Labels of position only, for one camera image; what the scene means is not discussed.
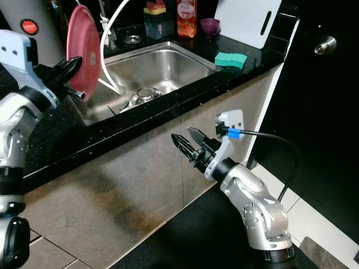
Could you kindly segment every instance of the black floor mat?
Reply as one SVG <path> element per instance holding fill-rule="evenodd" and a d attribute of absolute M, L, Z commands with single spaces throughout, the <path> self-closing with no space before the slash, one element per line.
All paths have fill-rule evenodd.
<path fill-rule="evenodd" d="M 218 184 L 122 258 L 112 269 L 289 269 L 258 265 L 237 209 Z M 297 269 L 317 268 L 296 249 Z"/>

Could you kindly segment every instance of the white cutting board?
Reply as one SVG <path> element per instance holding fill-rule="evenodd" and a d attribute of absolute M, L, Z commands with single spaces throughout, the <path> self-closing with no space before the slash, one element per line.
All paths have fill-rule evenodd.
<path fill-rule="evenodd" d="M 255 48 L 263 48 L 281 1 L 218 0 L 214 17 L 220 20 L 220 34 Z M 268 12 L 271 15 L 262 32 Z"/>

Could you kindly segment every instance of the purple cup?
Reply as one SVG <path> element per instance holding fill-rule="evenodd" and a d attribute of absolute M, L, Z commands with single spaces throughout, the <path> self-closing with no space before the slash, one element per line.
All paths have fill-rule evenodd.
<path fill-rule="evenodd" d="M 219 34 L 219 20 L 215 18 L 203 18 L 200 20 L 201 30 L 207 38 L 212 38 Z"/>

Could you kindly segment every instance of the black cable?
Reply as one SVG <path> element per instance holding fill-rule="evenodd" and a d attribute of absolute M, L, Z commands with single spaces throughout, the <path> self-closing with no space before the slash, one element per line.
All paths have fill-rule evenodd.
<path fill-rule="evenodd" d="M 280 140 L 280 141 L 285 142 L 286 144 L 290 145 L 290 147 L 294 150 L 294 153 L 295 153 L 294 167 L 292 169 L 291 174 L 289 175 L 289 177 L 287 179 L 287 182 L 284 184 L 282 191 L 280 192 L 280 195 L 278 197 L 278 201 L 280 202 L 282 200 L 285 192 L 287 191 L 290 183 L 292 182 L 294 175 L 297 173 L 297 170 L 299 167 L 299 158 L 300 158 L 298 148 L 291 141 L 286 140 L 285 138 L 277 136 L 275 134 L 261 133 L 261 132 L 247 131 L 247 130 L 241 130 L 241 133 L 244 133 L 246 135 L 259 136 L 259 137 L 265 137 L 265 138 L 273 138 L 276 140 Z"/>

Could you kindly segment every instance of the white tube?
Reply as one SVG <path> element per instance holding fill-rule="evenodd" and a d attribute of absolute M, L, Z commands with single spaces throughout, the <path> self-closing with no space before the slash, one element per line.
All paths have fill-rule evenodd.
<path fill-rule="evenodd" d="M 111 84 L 107 83 L 106 81 L 102 80 L 101 78 L 99 78 L 99 82 L 105 85 L 106 87 L 110 88 L 111 90 L 118 92 L 115 87 L 113 87 Z"/>
<path fill-rule="evenodd" d="M 110 28 L 112 27 L 113 22 L 115 21 L 115 19 L 117 18 L 118 14 L 121 12 L 121 10 L 123 9 L 123 7 L 129 2 L 129 0 L 123 0 L 123 2 L 118 6 L 118 8 L 116 9 L 116 11 L 114 12 L 113 16 L 111 17 L 111 19 L 109 20 L 109 22 L 107 23 L 106 28 L 103 30 L 103 34 L 101 37 L 101 42 L 100 42 L 100 58 L 101 58 L 101 66 L 102 66 L 102 70 L 106 75 L 106 78 L 108 79 L 108 81 L 112 84 L 113 88 L 111 87 L 110 89 L 114 90 L 115 92 L 119 93 L 119 94 L 123 94 L 122 89 L 119 89 L 118 86 L 116 85 L 116 83 L 114 83 L 114 81 L 112 80 L 110 74 L 107 71 L 106 65 L 105 65 L 105 59 L 104 59 L 104 55 L 103 55 L 103 49 L 104 49 L 104 45 L 105 45 L 105 40 L 106 40 L 106 36 L 108 31 L 110 30 Z"/>

